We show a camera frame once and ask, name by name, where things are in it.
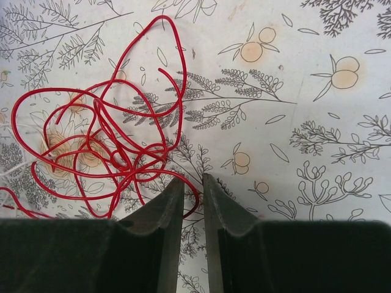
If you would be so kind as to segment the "floral table mat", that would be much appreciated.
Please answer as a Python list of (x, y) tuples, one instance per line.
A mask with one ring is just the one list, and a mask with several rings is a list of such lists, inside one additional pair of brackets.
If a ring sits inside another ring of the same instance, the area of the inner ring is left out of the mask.
[(1, 220), (128, 217), (203, 177), (265, 221), (390, 227), (389, 1), (2, 1)]

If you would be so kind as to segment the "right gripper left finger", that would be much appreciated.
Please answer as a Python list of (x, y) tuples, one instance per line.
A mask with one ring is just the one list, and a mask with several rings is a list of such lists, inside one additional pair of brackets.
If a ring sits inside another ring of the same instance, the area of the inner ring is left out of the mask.
[(128, 217), (1, 220), (2, 292), (175, 292), (184, 184)]

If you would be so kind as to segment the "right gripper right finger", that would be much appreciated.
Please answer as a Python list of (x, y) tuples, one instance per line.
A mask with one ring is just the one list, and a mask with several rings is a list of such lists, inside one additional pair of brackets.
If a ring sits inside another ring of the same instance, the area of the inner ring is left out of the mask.
[(389, 292), (390, 227), (265, 221), (203, 177), (211, 292)]

